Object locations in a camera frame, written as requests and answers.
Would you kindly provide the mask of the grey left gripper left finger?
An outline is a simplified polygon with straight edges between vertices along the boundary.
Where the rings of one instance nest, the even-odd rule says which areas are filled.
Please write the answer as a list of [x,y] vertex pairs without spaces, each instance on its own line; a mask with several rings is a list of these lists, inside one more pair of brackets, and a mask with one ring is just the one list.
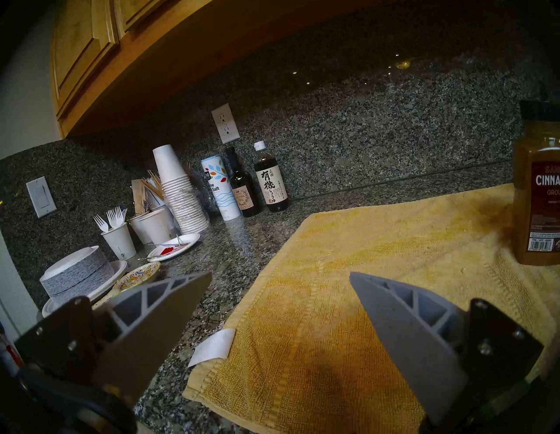
[[25,362],[18,377],[36,394],[109,386],[134,405],[211,281],[202,272],[141,284],[96,309],[86,296],[72,298],[16,341]]

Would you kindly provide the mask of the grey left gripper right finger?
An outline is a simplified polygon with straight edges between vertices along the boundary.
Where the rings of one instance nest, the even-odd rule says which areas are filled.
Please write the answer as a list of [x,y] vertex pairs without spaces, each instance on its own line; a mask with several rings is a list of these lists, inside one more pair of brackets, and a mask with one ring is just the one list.
[[543,344],[489,301],[463,310],[435,292],[351,272],[349,281],[377,337],[426,413],[421,427],[482,427],[507,409]]

